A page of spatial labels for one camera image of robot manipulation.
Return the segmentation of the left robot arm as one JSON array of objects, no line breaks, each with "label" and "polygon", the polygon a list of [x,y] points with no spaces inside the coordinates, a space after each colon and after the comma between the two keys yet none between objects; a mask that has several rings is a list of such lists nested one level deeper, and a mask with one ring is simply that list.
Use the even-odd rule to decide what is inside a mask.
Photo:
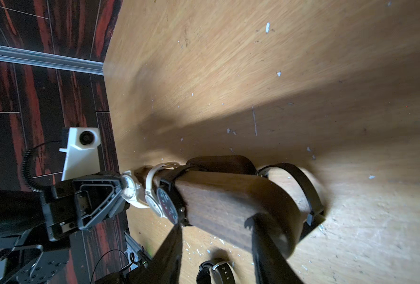
[{"label": "left robot arm", "polygon": [[127,209],[122,176],[102,172],[0,191],[0,284],[46,284],[69,261],[71,236]]}]

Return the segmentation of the dark wooden watch stand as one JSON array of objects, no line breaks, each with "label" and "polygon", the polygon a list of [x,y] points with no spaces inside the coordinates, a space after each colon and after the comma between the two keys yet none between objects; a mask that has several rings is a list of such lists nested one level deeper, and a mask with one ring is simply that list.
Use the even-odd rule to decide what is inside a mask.
[{"label": "dark wooden watch stand", "polygon": [[[294,252],[303,224],[300,209],[278,184],[257,176],[248,158],[201,156],[184,165],[187,164],[208,169],[207,172],[189,171],[175,182],[186,202],[186,216],[191,226],[250,251],[251,231],[244,223],[255,214],[263,214],[264,226],[282,255],[289,257]],[[182,165],[164,163],[135,171],[135,176],[147,187],[147,204],[162,218],[166,216],[156,191],[160,179],[179,166]]]}]

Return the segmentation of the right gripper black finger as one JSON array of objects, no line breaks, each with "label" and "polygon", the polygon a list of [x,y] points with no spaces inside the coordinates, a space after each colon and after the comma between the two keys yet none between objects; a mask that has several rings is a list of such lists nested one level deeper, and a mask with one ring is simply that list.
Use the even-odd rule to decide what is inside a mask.
[{"label": "right gripper black finger", "polygon": [[251,231],[251,251],[257,284],[302,284],[269,236],[263,214],[248,218],[244,227]]}]

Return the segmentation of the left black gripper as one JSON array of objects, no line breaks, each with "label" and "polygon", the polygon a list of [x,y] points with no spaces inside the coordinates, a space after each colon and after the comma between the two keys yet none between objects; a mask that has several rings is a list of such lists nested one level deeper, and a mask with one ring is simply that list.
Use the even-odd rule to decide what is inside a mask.
[{"label": "left black gripper", "polygon": [[[42,210],[50,241],[79,230],[89,230],[128,209],[122,197],[126,183],[115,172],[101,172],[61,181],[41,193]],[[182,263],[183,231],[175,225],[146,270],[140,284],[178,284]]]}]

